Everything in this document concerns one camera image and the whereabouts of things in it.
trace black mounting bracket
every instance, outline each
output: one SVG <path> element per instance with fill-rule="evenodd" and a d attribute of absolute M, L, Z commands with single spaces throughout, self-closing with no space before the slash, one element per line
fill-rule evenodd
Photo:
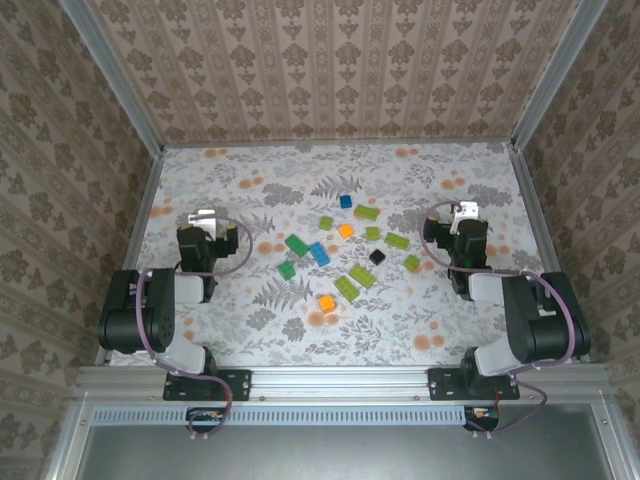
<path fill-rule="evenodd" d="M 218 370 L 215 376 L 231 387 L 234 403 L 249 401 L 251 370 Z M 168 373 L 162 399 L 167 402 L 224 402 L 225 394 L 216 382 L 195 380 Z"/>
<path fill-rule="evenodd" d="M 478 371 L 475 348 L 464 354 L 459 367 L 427 370 L 431 400 L 518 400 L 520 390 L 508 375 L 484 377 Z"/>
<path fill-rule="evenodd" d="M 518 400 L 520 390 L 511 385 L 508 375 L 484 377 L 477 381 L 476 391 L 469 389 L 461 368 L 431 368 L 427 370 L 429 395 L 433 401 L 447 400 L 495 400 L 496 392 L 501 400 Z"/>

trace floral tablecloth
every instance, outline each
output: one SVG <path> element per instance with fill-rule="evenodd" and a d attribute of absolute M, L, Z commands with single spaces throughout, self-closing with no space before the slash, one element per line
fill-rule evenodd
<path fill-rule="evenodd" d="M 341 209 L 340 195 L 380 210 L 375 222 Z M 419 224 L 427 206 L 444 199 L 475 200 L 489 220 L 487 254 L 497 267 L 540 270 L 541 263 L 506 145 L 325 145 L 176 149 L 165 152 L 160 186 L 138 266 L 168 267 L 179 260 L 176 228 L 199 208 L 241 220 L 255 238 L 248 264 L 219 278 L 211 303 L 176 308 L 176 334 L 209 347 L 220 365 L 426 365 L 455 364 L 470 346 L 504 331 L 500 307 L 465 302 L 453 294 L 444 269 L 420 248 Z M 442 216 L 449 212 L 446 209 Z M 320 217 L 333 217 L 330 232 Z M 336 226 L 351 224 L 343 240 Z M 366 226 L 381 239 L 368 242 Z M 409 251 L 387 246 L 387 232 L 406 236 Z M 310 254 L 298 258 L 284 245 L 295 233 L 321 242 L 331 263 L 319 268 Z M 221 259 L 216 269 L 237 264 L 247 251 Z M 379 266 L 368 259 L 380 249 Z M 402 265 L 421 259 L 414 273 Z M 445 252 L 439 255 L 447 259 Z M 293 262 L 284 281 L 277 266 Z M 359 264 L 375 284 L 359 287 L 348 303 L 333 281 Z M 318 298 L 332 295 L 338 308 L 319 311 Z M 114 354 L 112 365 L 135 363 Z"/>

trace lego brick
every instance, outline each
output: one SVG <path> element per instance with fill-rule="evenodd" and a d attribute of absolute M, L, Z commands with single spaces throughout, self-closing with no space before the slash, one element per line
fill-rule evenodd
<path fill-rule="evenodd" d="M 300 240 L 295 235 L 289 235 L 284 243 L 293 250 L 299 257 L 304 257 L 309 251 L 309 247 L 306 243 Z"/>
<path fill-rule="evenodd" d="M 399 248 L 400 250 L 407 250 L 409 248 L 409 239 L 396 235 L 395 233 L 387 233 L 384 243 Z"/>
<path fill-rule="evenodd" d="M 373 253 L 369 255 L 369 260 L 376 265 L 380 265 L 385 258 L 387 257 L 380 250 L 374 250 Z"/>
<path fill-rule="evenodd" d="M 282 278 L 284 278 L 285 280 L 293 278 L 293 276 L 296 274 L 296 270 L 295 268 L 293 268 L 293 263 L 289 261 L 278 265 L 278 270 L 280 271 L 280 275 L 282 275 Z"/>
<path fill-rule="evenodd" d="M 329 264 L 329 255 L 327 255 L 327 252 L 320 242 L 316 242 L 311 245 L 309 250 L 311 250 L 311 255 L 316 259 L 316 263 L 319 267 L 324 267 Z"/>
<path fill-rule="evenodd" d="M 349 224 L 340 225 L 338 232 L 340 232 L 342 238 L 349 238 L 353 236 L 353 227 Z"/>
<path fill-rule="evenodd" d="M 367 220 L 376 220 L 378 218 L 377 209 L 371 207 L 365 207 L 364 205 L 358 205 L 356 209 L 353 211 L 353 214 L 356 217 L 366 218 Z"/>
<path fill-rule="evenodd" d="M 325 295 L 324 297 L 320 297 L 318 299 L 318 304 L 320 305 L 320 310 L 325 315 L 327 313 L 331 313 L 336 309 L 336 302 L 333 300 L 331 295 Z"/>
<path fill-rule="evenodd" d="M 351 195 L 342 195 L 340 197 L 340 207 L 341 208 L 351 208 L 353 203 L 351 203 Z"/>
<path fill-rule="evenodd" d="M 353 302 L 360 295 L 356 286 L 345 276 L 340 277 L 333 284 L 349 302 Z"/>
<path fill-rule="evenodd" d="M 409 270 L 410 272 L 413 272 L 415 271 L 416 268 L 418 268 L 418 265 L 420 265 L 420 260 L 418 259 L 418 257 L 414 255 L 409 255 L 407 259 L 404 261 L 403 265 L 406 267 L 407 270 Z"/>
<path fill-rule="evenodd" d="M 333 226 L 333 218 L 331 217 L 321 217 L 320 218 L 320 225 L 319 228 L 320 230 L 331 230 L 331 227 Z"/>
<path fill-rule="evenodd" d="M 364 288 L 371 288 L 371 285 L 376 281 L 376 277 L 371 275 L 360 265 L 355 265 L 349 272 L 349 276 Z"/>
<path fill-rule="evenodd" d="M 367 240 L 375 242 L 380 239 L 380 229 L 378 227 L 367 227 Z"/>

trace metal extrusion bar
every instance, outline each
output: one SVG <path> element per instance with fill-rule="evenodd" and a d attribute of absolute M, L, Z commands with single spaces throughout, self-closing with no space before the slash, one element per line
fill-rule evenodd
<path fill-rule="evenodd" d="M 542 207 L 540 206 L 540 201 L 538 200 L 538 195 L 536 194 L 524 153 L 520 150 L 511 150 L 509 156 L 511 157 L 513 171 L 518 180 L 518 187 L 520 187 L 522 202 L 529 217 L 531 231 L 533 232 L 533 237 L 540 252 L 542 268 L 545 272 L 558 272 L 561 270 L 560 262 L 558 261 L 558 256 L 556 255 L 556 250 L 551 240 L 547 222 L 542 213 Z"/>
<path fill-rule="evenodd" d="M 84 0 L 61 0 L 62 6 L 80 33 L 91 56 L 109 82 L 140 139 L 154 160 L 160 158 L 162 135 L 158 132 L 143 101 L 125 74 L 100 25 Z"/>
<path fill-rule="evenodd" d="M 243 405 L 486 405 L 487 402 L 432 402 L 426 371 L 429 367 L 257 367 L 251 398 Z M 604 366 L 568 364 L 520 376 L 549 395 L 549 403 L 594 403 L 601 395 L 613 398 Z M 151 367 L 84 367 L 72 402 L 94 405 L 166 405 L 162 400 L 165 374 Z M 540 401 L 522 391 L 515 403 Z M 188 402 L 176 402 L 189 405 Z M 198 402 L 218 406 L 220 402 Z"/>
<path fill-rule="evenodd" d="M 527 145 L 606 4 L 607 0 L 585 0 L 578 4 L 569 26 L 511 135 L 517 148 L 524 149 Z"/>

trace purple cable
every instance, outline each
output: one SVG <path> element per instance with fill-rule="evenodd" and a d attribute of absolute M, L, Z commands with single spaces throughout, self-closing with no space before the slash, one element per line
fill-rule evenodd
<path fill-rule="evenodd" d="M 436 209 L 445 205 L 453 205 L 456 206 L 458 208 L 460 208 L 460 203 L 453 201 L 453 200 L 444 200 L 442 202 L 438 202 L 435 205 L 432 205 L 429 209 L 427 209 L 427 213 L 424 216 L 424 220 L 422 221 L 422 231 L 419 232 L 420 234 L 420 241 L 422 242 L 422 248 L 424 248 L 424 250 L 427 252 L 427 255 L 429 255 L 429 257 L 431 257 L 431 259 L 436 262 L 438 265 L 447 268 L 449 270 L 453 270 L 456 272 L 464 272 L 464 273 L 495 273 L 498 275 L 524 275 L 527 277 L 531 277 L 533 280 L 535 280 L 536 282 L 538 282 L 540 285 L 542 285 L 544 287 L 544 289 L 549 292 L 549 294 L 553 297 L 553 299 L 556 301 L 556 303 L 558 304 L 558 306 L 560 307 L 560 310 L 562 311 L 562 314 L 564 315 L 564 318 L 567 322 L 567 331 L 568 331 L 568 336 L 569 336 L 569 346 L 567 347 L 567 351 L 565 352 L 565 354 L 560 357 L 558 360 L 551 360 L 551 361 L 546 361 L 546 362 L 538 362 L 538 364 L 534 365 L 534 364 L 529 364 L 529 365 L 524 365 L 520 368 L 517 368 L 515 370 L 512 370 L 511 372 L 509 372 L 509 374 L 512 376 L 514 382 L 516 382 L 518 385 L 524 387 L 524 388 L 528 388 L 530 390 L 536 391 L 538 393 L 540 393 L 542 395 L 542 401 L 536 405 L 533 410 L 531 410 L 529 413 L 527 413 L 525 416 L 523 416 L 522 418 L 520 418 L 519 420 L 517 420 L 516 422 L 512 423 L 511 425 L 507 425 L 506 427 L 503 428 L 499 428 L 497 430 L 494 430 L 493 432 L 487 432 L 487 435 L 489 435 L 489 433 L 491 435 L 497 435 L 500 433 L 505 433 L 508 432 L 510 430 L 513 430 L 516 427 L 519 427 L 520 425 L 522 425 L 523 423 L 525 423 L 526 421 L 530 420 L 531 418 L 535 417 L 538 413 L 540 413 L 540 411 L 542 410 L 542 408 L 545 406 L 545 404 L 547 403 L 547 394 L 539 389 L 538 387 L 534 387 L 533 385 L 530 385 L 528 383 L 525 383 L 521 380 L 519 380 L 518 378 L 516 378 L 516 374 L 518 373 L 522 373 L 522 372 L 526 372 L 529 370 L 532 370 L 534 368 L 539 369 L 540 367 L 552 367 L 554 365 L 559 365 L 561 363 L 566 362 L 568 359 L 571 358 L 571 355 L 573 354 L 573 351 L 575 349 L 575 344 L 576 344 L 576 331 L 575 331 L 575 326 L 573 325 L 573 319 L 571 318 L 571 312 L 569 311 L 569 307 L 567 306 L 567 304 L 565 303 L 565 301 L 562 299 L 562 297 L 560 296 L 560 294 L 557 292 L 557 290 L 555 288 L 553 288 L 553 286 L 547 282 L 544 278 L 540 277 L 540 275 L 538 275 L 537 273 L 534 272 L 530 272 L 528 270 L 508 270 L 508 269 L 491 269 L 491 270 L 483 270 L 483 269 L 479 269 L 479 268 L 463 268 L 463 267 L 455 267 L 453 265 L 449 265 L 445 262 L 443 262 L 442 260 L 440 260 L 438 257 L 436 257 L 433 252 L 431 252 L 431 250 L 429 250 L 429 246 L 427 245 L 427 241 L 424 238 L 423 232 L 424 232 L 424 228 L 427 224 L 427 221 L 429 220 L 429 217 L 433 216 Z M 475 424 L 474 422 L 468 422 L 471 426 L 478 428 L 481 431 L 485 431 L 482 427 L 478 426 L 477 424 Z"/>
<path fill-rule="evenodd" d="M 234 220 L 232 218 L 226 217 L 224 215 L 217 215 L 217 214 L 206 214 L 206 215 L 198 215 L 197 217 L 195 217 L 196 220 L 204 220 L 207 218 L 215 218 L 217 220 L 223 220 L 223 221 L 227 221 L 227 222 L 232 222 L 234 224 L 236 224 L 238 227 L 242 228 L 245 232 L 247 232 L 247 236 L 249 238 L 249 251 L 247 252 L 247 255 L 245 256 L 245 258 L 242 260 L 242 262 L 240 262 L 237 266 L 233 267 L 230 270 L 227 271 L 223 271 L 223 272 L 219 272 L 219 273 L 215 273 L 215 276 L 222 276 L 222 275 L 229 275 L 230 273 L 234 273 L 237 270 L 239 270 L 240 268 L 242 268 L 248 261 L 249 261 L 249 257 L 251 257 L 251 253 L 253 252 L 253 237 L 251 236 L 251 231 L 249 230 L 249 228 L 244 225 L 243 223 L 238 222 L 237 220 Z M 167 365 L 165 363 L 162 363 L 160 360 L 158 360 L 156 358 L 156 352 L 153 350 L 153 348 L 151 348 L 151 344 L 149 343 L 149 339 L 147 338 L 147 334 L 144 331 L 144 320 L 142 317 L 142 292 L 144 291 L 144 281 L 145 278 L 147 277 L 147 274 L 149 272 L 152 272 L 153 269 L 152 268 L 145 268 L 142 270 L 142 272 L 140 272 L 140 276 L 138 277 L 138 282 L 136 283 L 136 298 L 135 298 L 135 305 L 136 305 L 136 325 L 138 326 L 138 334 L 140 335 L 140 340 L 142 341 L 142 345 L 144 346 L 144 349 L 147 351 L 147 353 L 149 354 L 149 358 L 151 359 L 151 361 L 158 367 L 168 371 L 171 374 L 174 375 L 181 375 L 183 377 L 187 377 L 187 378 L 192 378 L 194 380 L 209 380 L 212 382 L 216 382 L 218 383 L 223 389 L 224 389 L 224 393 L 225 393 L 225 399 L 227 402 L 227 405 L 225 407 L 224 413 L 222 415 L 222 418 L 220 419 L 220 421 L 218 422 L 218 424 L 213 427 L 213 429 L 211 429 L 209 432 L 205 433 L 205 434 L 200 434 L 201 436 L 207 438 L 209 435 L 213 435 L 214 433 L 216 433 L 224 424 L 224 422 L 227 420 L 227 418 L 229 417 L 229 414 L 231 413 L 231 406 L 233 403 L 232 400 L 232 392 L 231 392 L 231 388 L 229 387 L 229 385 L 227 384 L 227 382 L 225 382 L 224 380 L 222 380 L 219 377 L 213 376 L 213 375 L 198 375 L 198 374 L 194 374 L 194 373 L 190 373 L 190 372 L 185 372 L 183 370 L 180 369 L 176 369 L 171 367 L 170 365 Z M 178 272 L 178 275 L 195 275 L 198 277 L 213 277 L 214 273 L 205 273 L 205 272 Z M 197 432 L 195 432 L 193 430 L 193 418 L 192 417 L 189 421 L 188 424 L 188 429 L 192 434 L 192 438 L 195 438 L 196 435 L 198 435 Z"/>
<path fill-rule="evenodd" d="M 502 427 L 502 428 L 499 428 L 497 430 L 494 430 L 493 432 L 487 431 L 486 429 L 482 428 L 480 425 L 478 425 L 477 423 L 475 423 L 475 422 L 473 422 L 471 420 L 467 420 L 467 423 L 469 425 L 471 425 L 472 427 L 478 429 L 479 431 L 486 433 L 487 437 L 490 437 L 490 436 L 493 436 L 493 435 L 500 435 L 501 433 L 507 433 L 510 430 L 518 428 L 523 423 L 528 422 L 533 417 L 538 415 L 542 411 L 544 406 L 547 404 L 547 400 L 549 399 L 549 397 L 547 396 L 546 392 L 544 390 L 538 388 L 538 387 L 534 387 L 533 385 L 531 385 L 529 383 L 525 383 L 522 380 L 519 380 L 519 379 L 517 379 L 515 377 L 514 377 L 514 381 L 518 385 L 520 385 L 521 387 L 527 388 L 529 390 L 533 390 L 534 392 L 538 392 L 540 395 L 542 395 L 542 400 L 540 401 L 540 403 L 538 403 L 535 407 L 533 407 L 533 409 L 531 411 L 529 411 L 528 413 L 526 413 L 525 415 L 520 417 L 515 422 L 507 425 L 506 427 Z"/>

